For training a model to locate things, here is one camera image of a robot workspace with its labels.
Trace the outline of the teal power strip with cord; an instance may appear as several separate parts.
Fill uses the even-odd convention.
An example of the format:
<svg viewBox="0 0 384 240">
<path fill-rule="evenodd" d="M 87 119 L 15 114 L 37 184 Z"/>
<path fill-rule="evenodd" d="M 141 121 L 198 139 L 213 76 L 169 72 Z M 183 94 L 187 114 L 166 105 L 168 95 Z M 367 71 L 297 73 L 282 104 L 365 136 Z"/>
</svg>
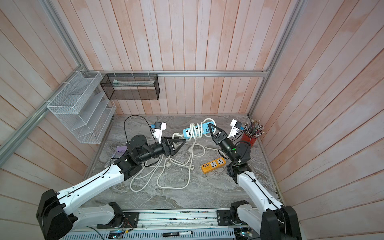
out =
<svg viewBox="0 0 384 240">
<path fill-rule="evenodd" d="M 212 118 L 206 118 L 200 123 L 197 123 L 197 124 L 191 123 L 190 127 L 187 129 L 184 129 L 182 134 L 174 133 L 172 135 L 172 138 L 176 139 L 177 137 L 180 137 L 182 139 L 187 140 L 187 142 L 194 140 L 190 144 L 191 146 L 188 149 L 188 152 L 191 153 L 192 156 L 194 156 L 195 146 L 198 145 L 196 143 L 196 140 L 202 137 L 211 137 L 210 131 L 208 128 L 209 123 L 216 125 L 216 122 Z"/>
</svg>

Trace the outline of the orange power strip with cord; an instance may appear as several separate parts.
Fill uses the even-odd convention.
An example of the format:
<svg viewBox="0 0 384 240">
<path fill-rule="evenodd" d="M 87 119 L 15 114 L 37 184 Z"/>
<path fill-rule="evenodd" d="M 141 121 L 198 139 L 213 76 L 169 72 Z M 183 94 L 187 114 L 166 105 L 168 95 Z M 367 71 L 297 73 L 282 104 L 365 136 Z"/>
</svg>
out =
<svg viewBox="0 0 384 240">
<path fill-rule="evenodd" d="M 167 186 L 162 186 L 160 185 L 160 177 L 163 175 L 163 173 L 165 172 L 165 167 L 163 167 L 163 170 L 162 172 L 160 173 L 160 175 L 158 176 L 157 178 L 157 186 L 161 189 L 164 189 L 164 190 L 183 190 L 185 189 L 189 184 L 190 184 L 190 181 L 191 181 L 191 171 L 192 171 L 192 168 L 193 168 L 193 159 L 194 157 L 204 157 L 205 156 L 205 152 L 206 150 L 216 150 L 216 149 L 213 149 L 213 148 L 208 148 L 208 147 L 205 147 L 201 144 L 196 144 L 196 143 L 192 143 L 192 144 L 187 144 L 189 147 L 188 149 L 188 152 L 190 153 L 190 156 L 188 158 L 188 160 L 185 162 L 185 163 L 182 163 L 182 162 L 179 162 L 171 157 L 167 157 L 165 159 L 165 164 L 167 163 L 168 160 L 170 160 L 173 164 L 175 165 L 178 165 L 180 167 L 187 167 L 188 169 L 188 180 L 187 180 L 187 183 L 185 186 L 183 187 L 167 187 Z M 203 153 L 201 155 L 195 155 L 195 147 L 200 147 L 203 149 Z M 202 168 L 202 172 L 204 174 L 207 174 L 207 173 L 210 173 L 218 168 L 221 168 L 221 167 L 224 167 L 226 165 L 226 159 L 224 157 L 220 157 L 218 159 L 215 159 L 213 161 L 210 161 L 208 163 L 205 163 L 203 165 L 201 165 L 201 168 Z"/>
</svg>

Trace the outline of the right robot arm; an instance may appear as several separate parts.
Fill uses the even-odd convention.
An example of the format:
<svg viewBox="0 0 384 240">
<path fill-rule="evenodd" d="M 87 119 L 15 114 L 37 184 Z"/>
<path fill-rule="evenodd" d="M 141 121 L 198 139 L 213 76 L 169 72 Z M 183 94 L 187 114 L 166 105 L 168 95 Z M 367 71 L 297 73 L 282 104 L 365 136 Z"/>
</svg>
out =
<svg viewBox="0 0 384 240">
<path fill-rule="evenodd" d="M 214 124 L 208 126 L 212 140 L 231 161 L 227 165 L 229 177 L 248 194 L 256 206 L 253 208 L 247 201 L 233 203 L 230 208 L 233 221 L 247 224 L 261 240 L 301 240 L 302 233 L 294 208 L 274 198 L 249 167 L 250 143 L 240 141 L 234 144 L 223 129 Z"/>
</svg>

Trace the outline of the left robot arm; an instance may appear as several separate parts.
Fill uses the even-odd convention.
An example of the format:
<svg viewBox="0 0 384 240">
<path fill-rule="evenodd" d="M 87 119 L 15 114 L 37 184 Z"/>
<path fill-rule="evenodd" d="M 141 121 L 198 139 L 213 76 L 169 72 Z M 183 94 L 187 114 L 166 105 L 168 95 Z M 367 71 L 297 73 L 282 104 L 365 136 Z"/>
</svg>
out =
<svg viewBox="0 0 384 240">
<path fill-rule="evenodd" d="M 100 226 L 119 228 L 126 224 L 125 214 L 115 202 L 102 207 L 80 207 L 104 190 L 136 175 L 143 163 L 160 156 L 174 156 L 185 144 L 185 139 L 163 137 L 149 145 L 143 135 L 127 142 L 127 150 L 100 173 L 67 189 L 50 189 L 41 196 L 36 218 L 44 239 L 59 240 L 76 228 Z"/>
</svg>

